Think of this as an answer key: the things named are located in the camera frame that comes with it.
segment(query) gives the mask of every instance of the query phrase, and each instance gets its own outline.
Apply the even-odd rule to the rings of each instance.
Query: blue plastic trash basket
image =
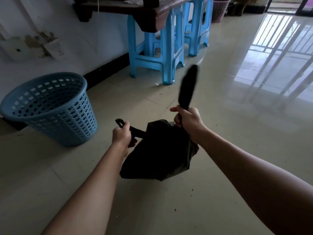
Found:
[[[86,79],[76,73],[44,75],[12,90],[0,111],[6,119],[24,122],[63,146],[77,146],[98,126],[86,88]]]

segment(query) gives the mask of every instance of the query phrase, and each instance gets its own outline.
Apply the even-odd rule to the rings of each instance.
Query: person's left arm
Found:
[[[129,123],[113,130],[112,144],[86,181],[57,213],[42,235],[104,235],[123,159],[131,142]]]

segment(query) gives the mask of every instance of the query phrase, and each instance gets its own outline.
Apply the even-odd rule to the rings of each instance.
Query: person's right arm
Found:
[[[275,234],[312,234],[313,186],[209,130],[196,108],[179,106],[175,123],[202,146],[256,216]]]

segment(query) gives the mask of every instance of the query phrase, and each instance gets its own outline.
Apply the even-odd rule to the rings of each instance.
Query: person's left hand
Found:
[[[137,140],[131,139],[131,132],[129,131],[129,122],[126,121],[123,128],[116,127],[113,129],[112,144],[119,144],[121,147],[129,148],[135,146]]]

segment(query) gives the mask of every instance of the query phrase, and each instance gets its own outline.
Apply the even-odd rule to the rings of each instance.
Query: person's right hand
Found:
[[[196,144],[200,144],[201,134],[208,130],[203,124],[197,108],[190,107],[188,111],[184,110],[179,105],[170,108],[172,112],[178,112],[182,116],[182,120],[179,119],[178,114],[174,118],[174,122],[178,127],[183,126],[190,136],[191,141]]]

